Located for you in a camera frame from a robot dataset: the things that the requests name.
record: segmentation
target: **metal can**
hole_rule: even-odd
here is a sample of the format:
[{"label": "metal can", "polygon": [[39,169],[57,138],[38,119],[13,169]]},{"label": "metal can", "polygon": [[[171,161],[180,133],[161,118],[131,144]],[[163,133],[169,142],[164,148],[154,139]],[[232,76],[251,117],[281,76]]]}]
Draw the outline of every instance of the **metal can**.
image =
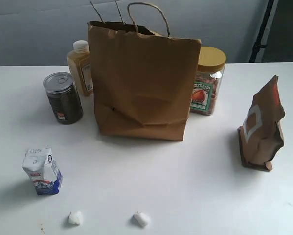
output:
[{"label": "metal can", "polygon": [[44,79],[43,86],[59,123],[73,124],[83,116],[79,94],[70,73],[51,74]]}]

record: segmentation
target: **cotton ball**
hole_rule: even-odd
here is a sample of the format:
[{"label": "cotton ball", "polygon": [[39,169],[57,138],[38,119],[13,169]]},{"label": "cotton ball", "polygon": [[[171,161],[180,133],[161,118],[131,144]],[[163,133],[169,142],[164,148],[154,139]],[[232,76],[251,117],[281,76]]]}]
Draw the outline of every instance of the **cotton ball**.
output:
[{"label": "cotton ball", "polygon": [[80,211],[70,212],[68,222],[69,224],[81,225],[83,223],[82,213]]},{"label": "cotton ball", "polygon": [[146,214],[142,212],[135,213],[133,217],[137,220],[139,225],[143,228],[151,222],[150,217],[148,217]]}]

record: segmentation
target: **bottle cap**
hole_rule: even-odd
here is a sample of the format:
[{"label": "bottle cap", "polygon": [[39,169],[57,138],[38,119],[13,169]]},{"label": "bottle cap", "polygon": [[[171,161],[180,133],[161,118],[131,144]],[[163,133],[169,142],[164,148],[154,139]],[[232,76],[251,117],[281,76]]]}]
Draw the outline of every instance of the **bottle cap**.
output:
[{"label": "bottle cap", "polygon": [[73,50],[76,53],[84,53],[89,51],[89,44],[87,41],[79,40],[73,43]]},{"label": "bottle cap", "polygon": [[199,72],[218,72],[225,65],[225,54],[214,47],[201,47],[197,71]]}]

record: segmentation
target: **plastic bottle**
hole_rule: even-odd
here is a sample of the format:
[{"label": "plastic bottle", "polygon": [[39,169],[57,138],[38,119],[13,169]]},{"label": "plastic bottle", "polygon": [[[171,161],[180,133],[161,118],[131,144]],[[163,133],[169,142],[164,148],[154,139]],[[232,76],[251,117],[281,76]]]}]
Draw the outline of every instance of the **plastic bottle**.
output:
[{"label": "plastic bottle", "polygon": [[87,41],[79,40],[73,43],[73,51],[67,54],[67,63],[78,92],[84,96],[91,95],[93,93],[93,83]]}]

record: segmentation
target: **white wall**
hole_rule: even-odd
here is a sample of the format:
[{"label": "white wall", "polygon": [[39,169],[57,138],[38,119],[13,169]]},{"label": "white wall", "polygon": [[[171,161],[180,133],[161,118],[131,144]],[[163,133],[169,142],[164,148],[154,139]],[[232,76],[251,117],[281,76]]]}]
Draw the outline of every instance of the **white wall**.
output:
[{"label": "white wall", "polygon": [[[129,23],[126,6],[119,6]],[[103,18],[119,21],[113,0],[93,0]],[[267,0],[148,0],[165,13],[171,36],[199,38],[218,47],[228,62],[247,62]],[[138,24],[165,34],[160,14],[133,6]],[[75,40],[87,38],[98,20],[88,0],[0,0],[0,65],[64,65]]]}]

